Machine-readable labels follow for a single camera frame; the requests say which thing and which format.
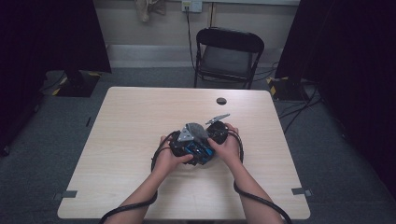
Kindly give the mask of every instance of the person's left hand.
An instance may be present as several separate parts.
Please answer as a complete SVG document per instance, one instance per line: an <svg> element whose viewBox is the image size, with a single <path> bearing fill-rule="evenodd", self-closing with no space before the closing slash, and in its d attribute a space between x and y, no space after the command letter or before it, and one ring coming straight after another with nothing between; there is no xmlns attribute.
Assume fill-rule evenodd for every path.
<svg viewBox="0 0 396 224"><path fill-rule="evenodd" d="M182 157L176 157L173 153L171 148L169 147L169 142L166 141L163 144L163 149L160 154L158 155L157 161L154 166L154 170L152 171L153 173L160 173L162 175L169 175L171 174L179 164L189 161L192 159L192 155L185 155Z"/></svg>

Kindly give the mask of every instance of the chair backrest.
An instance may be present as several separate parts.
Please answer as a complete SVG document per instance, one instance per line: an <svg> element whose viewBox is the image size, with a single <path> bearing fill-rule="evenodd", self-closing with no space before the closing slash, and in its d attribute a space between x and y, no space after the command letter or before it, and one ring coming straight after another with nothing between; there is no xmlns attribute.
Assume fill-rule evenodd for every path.
<svg viewBox="0 0 396 224"><path fill-rule="evenodd" d="M203 44L259 54L264 50L264 42L257 35L219 27L209 27L199 31L196 41L198 48Z"/></svg>

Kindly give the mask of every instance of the wooden table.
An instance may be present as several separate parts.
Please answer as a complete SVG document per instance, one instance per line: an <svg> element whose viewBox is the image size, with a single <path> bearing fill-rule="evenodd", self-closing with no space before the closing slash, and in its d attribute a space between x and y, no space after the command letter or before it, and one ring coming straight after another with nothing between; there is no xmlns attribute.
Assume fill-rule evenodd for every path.
<svg viewBox="0 0 396 224"><path fill-rule="evenodd" d="M226 105L218 105L223 97ZM186 123L230 113L239 128L244 164L274 202L293 219L310 211L267 91L113 87L107 92L67 190L60 218L100 218L119 206L149 175L161 135ZM181 164L159 188L146 219L245 219L233 176L215 157L206 165Z"/></svg>

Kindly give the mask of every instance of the gray carpet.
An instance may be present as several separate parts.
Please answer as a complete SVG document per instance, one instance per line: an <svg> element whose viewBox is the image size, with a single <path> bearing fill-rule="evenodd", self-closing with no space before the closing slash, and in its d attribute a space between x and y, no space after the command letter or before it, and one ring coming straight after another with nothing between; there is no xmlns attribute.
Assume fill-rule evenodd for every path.
<svg viewBox="0 0 396 224"><path fill-rule="evenodd" d="M48 73L44 86L61 74ZM107 89L192 85L191 68L115 68L113 74L99 79L90 98L51 96L54 88L44 91L40 109L10 145L10 155L0 158L0 223L97 223L59 219L60 201L53 196L66 190ZM198 87L242 88L241 84L201 80ZM314 88L307 86L308 94ZM259 80L252 89L268 87L265 80ZM275 106L278 114L302 107L295 102L275 102ZM284 129L292 117L281 120ZM313 192L307 198L311 217L294 223L396 223L396 203L342 134L338 120L323 103L308 107L290 125L286 139L291 155L303 187Z"/></svg>

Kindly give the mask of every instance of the white wall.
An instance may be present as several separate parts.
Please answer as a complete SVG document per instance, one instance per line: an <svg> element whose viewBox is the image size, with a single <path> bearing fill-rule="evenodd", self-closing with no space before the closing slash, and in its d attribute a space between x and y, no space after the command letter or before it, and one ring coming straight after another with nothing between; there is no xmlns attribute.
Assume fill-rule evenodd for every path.
<svg viewBox="0 0 396 224"><path fill-rule="evenodd" d="M287 3L284 6L215 3L212 25L249 31L260 36L265 43L266 63L273 63L280 57L297 9L296 4L291 6L288 3L290 1L284 2ZM108 45L132 45L139 48L158 46L168 49L169 46L175 46L188 50L187 18L180 10L180 1L166 1L166 15L150 13L148 22L139 20L132 0L96 0L95 6ZM203 2L202 13L190 14L193 46L196 33L209 24L211 8L211 3Z"/></svg>

